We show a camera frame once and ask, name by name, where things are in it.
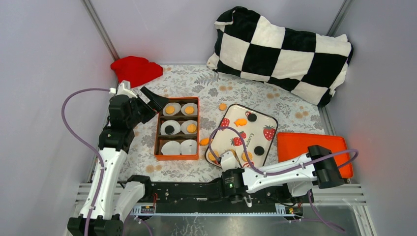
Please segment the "orange compartment cookie box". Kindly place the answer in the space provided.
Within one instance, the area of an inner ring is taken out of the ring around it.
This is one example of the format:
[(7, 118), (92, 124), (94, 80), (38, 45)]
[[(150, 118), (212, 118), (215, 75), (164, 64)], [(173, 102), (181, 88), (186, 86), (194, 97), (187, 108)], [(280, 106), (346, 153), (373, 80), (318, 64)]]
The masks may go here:
[[(199, 128), (200, 128), (200, 103), (199, 98), (197, 97), (174, 97), (169, 98), (170, 102), (179, 103), (181, 107), (186, 103), (195, 103), (198, 105), (198, 114), (196, 116), (185, 116), (180, 112), (178, 112), (174, 116), (164, 116), (162, 112), (158, 115), (157, 119), (157, 133), (155, 138), (155, 148), (154, 148), (154, 156), (158, 161), (182, 161), (182, 160), (198, 160), (199, 159)], [(198, 131), (196, 134), (184, 134), (180, 131), (178, 134), (175, 135), (161, 135), (160, 134), (160, 126), (163, 122), (167, 120), (175, 120), (180, 125), (182, 125), (187, 120), (195, 120), (198, 123)], [(163, 155), (161, 153), (162, 146), (167, 143), (168, 141), (177, 141), (180, 144), (185, 140), (196, 140), (197, 142), (197, 154), (196, 155)]]

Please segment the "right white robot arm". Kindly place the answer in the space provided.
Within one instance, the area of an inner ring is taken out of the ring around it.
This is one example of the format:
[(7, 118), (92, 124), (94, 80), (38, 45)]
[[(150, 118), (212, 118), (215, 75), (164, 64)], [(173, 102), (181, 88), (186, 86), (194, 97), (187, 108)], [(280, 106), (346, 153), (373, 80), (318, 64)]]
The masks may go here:
[(248, 207), (253, 194), (272, 186), (286, 185), (282, 196), (293, 203), (313, 186), (326, 189), (344, 184), (334, 154), (319, 145), (309, 146), (307, 153), (296, 158), (259, 169), (240, 168), (231, 151), (220, 155), (219, 161), (225, 196), (232, 203), (245, 201)]

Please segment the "white strawberry tray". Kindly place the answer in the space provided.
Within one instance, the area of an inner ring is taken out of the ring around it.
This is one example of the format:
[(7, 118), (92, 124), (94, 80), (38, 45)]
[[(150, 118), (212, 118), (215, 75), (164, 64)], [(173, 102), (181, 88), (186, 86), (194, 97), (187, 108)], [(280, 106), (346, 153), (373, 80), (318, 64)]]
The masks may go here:
[[(246, 114), (249, 112), (257, 115), (255, 122), (248, 121)], [(239, 118), (247, 119), (247, 125), (236, 127), (234, 122)], [(213, 151), (218, 151), (219, 155), (226, 151), (231, 151), (236, 155), (242, 167), (250, 166), (248, 162), (244, 162), (241, 158), (244, 152), (250, 152), (253, 155), (250, 163), (259, 168), (266, 162), (268, 152), (276, 135), (278, 121), (272, 116), (249, 109), (243, 105), (233, 104), (226, 110), (219, 127), (224, 127), (224, 129), (217, 131), (213, 136), (210, 144)], [(262, 146), (265, 149), (265, 153), (262, 156), (257, 156), (254, 153), (256, 146)]]

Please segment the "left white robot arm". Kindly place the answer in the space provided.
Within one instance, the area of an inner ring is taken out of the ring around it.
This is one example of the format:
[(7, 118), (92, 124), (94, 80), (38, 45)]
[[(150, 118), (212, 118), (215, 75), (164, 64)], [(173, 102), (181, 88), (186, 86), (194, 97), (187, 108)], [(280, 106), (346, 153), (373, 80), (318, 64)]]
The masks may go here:
[(120, 236), (123, 234), (124, 222), (136, 203), (150, 200), (153, 191), (145, 180), (130, 180), (119, 198), (114, 200), (120, 169), (135, 137), (134, 128), (159, 114), (169, 99), (142, 87), (140, 91), (149, 99), (149, 102), (145, 102), (126, 88), (124, 83), (119, 84), (118, 88), (101, 88), (100, 91), (107, 92), (112, 97), (109, 100), (107, 124), (99, 135), (98, 146), (93, 147), (72, 130), (65, 117), (69, 100), (91, 90), (74, 92), (65, 99), (61, 108), (65, 127), (91, 149), (98, 159), (87, 199), (79, 216), (69, 218), (67, 229), (74, 236)]

